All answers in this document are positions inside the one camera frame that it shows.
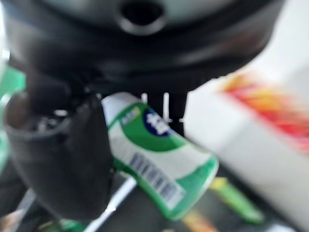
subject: black mechanical part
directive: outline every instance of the black mechanical part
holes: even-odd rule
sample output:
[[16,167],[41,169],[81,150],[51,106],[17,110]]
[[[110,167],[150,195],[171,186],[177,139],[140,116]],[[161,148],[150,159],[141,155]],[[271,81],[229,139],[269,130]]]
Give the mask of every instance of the black mechanical part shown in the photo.
[[0,217],[14,212],[26,191],[27,187],[9,158],[0,175]]
[[[186,93],[212,78],[233,72],[266,46],[284,0],[225,1],[205,14],[192,11],[199,15],[194,20],[179,14],[175,19],[178,26],[170,18],[169,27],[148,36],[127,33],[111,23],[112,16],[96,24],[97,10],[109,9],[109,15],[116,16],[109,4],[121,8],[123,4],[119,1],[44,2],[2,1],[12,55],[26,66],[62,79],[67,79],[69,72],[77,73],[76,70],[95,70],[100,75],[92,78],[89,87],[111,94]],[[151,2],[169,14],[165,4],[171,0]],[[205,4],[203,8],[211,8],[208,0],[194,0],[190,4],[198,6],[198,2]],[[189,11],[184,3],[182,0],[179,4],[185,14]]]
[[26,92],[4,114],[12,159],[38,201],[60,218],[92,220],[110,197],[112,155],[103,108],[89,96],[74,112],[40,115]]

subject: plastic container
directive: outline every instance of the plastic container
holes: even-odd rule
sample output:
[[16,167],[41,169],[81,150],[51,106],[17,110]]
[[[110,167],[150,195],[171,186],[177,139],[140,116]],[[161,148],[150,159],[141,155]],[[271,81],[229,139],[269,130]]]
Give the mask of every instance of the plastic container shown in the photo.
[[204,194],[218,160],[174,132],[129,93],[102,101],[114,166],[132,175],[169,219],[180,219]]

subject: yellow object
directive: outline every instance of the yellow object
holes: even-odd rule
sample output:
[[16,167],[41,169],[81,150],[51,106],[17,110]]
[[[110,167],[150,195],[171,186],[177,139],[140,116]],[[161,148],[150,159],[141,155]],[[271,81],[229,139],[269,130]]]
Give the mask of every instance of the yellow object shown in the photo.
[[216,177],[212,184],[210,185],[210,189],[213,190],[220,190],[223,186],[225,186],[228,183],[228,180],[223,177]]
[[192,232],[218,232],[198,211],[189,212],[183,223]]

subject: bottle label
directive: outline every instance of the bottle label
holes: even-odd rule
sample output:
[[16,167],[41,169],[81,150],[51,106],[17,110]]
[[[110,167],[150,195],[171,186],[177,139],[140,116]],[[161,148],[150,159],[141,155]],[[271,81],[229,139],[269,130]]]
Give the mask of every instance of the bottle label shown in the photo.
[[186,141],[140,102],[112,121],[109,138],[115,167],[132,175],[170,219],[192,207],[217,171],[210,153]]

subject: blurry background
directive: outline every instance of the blurry background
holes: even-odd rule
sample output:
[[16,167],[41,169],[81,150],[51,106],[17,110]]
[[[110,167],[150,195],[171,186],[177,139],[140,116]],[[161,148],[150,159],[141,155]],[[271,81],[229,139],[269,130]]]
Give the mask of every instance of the blurry background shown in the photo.
[[[288,1],[271,43],[247,68],[263,72],[268,81],[286,84],[309,102],[308,9],[308,0]],[[2,22],[0,26],[2,51]],[[219,83],[210,81],[190,93],[185,115],[187,137],[215,151],[241,180],[309,231],[309,155],[282,143],[279,135],[248,111],[217,93]]]

